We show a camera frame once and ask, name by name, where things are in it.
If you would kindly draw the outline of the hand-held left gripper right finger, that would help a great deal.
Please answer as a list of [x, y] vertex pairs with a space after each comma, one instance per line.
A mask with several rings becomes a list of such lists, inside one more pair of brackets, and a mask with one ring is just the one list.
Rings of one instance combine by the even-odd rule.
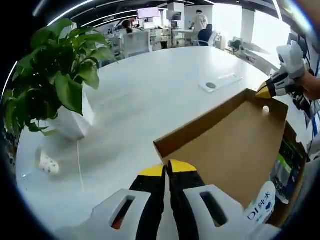
[[181, 240], [246, 240], [252, 224], [243, 206], [183, 161], [167, 163], [170, 204]]

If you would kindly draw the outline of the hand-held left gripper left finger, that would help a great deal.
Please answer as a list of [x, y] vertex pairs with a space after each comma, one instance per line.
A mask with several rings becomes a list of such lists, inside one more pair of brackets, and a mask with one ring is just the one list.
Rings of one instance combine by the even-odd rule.
[[164, 212], [166, 167], [142, 170], [129, 189], [120, 189], [93, 208], [93, 240], [155, 240]]

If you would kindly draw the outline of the person's right hand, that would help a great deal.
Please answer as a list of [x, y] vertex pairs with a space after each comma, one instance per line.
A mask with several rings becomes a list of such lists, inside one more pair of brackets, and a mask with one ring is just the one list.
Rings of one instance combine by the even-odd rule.
[[306, 71], [300, 79], [301, 86], [304, 88], [304, 94], [312, 101], [320, 99], [320, 79]]

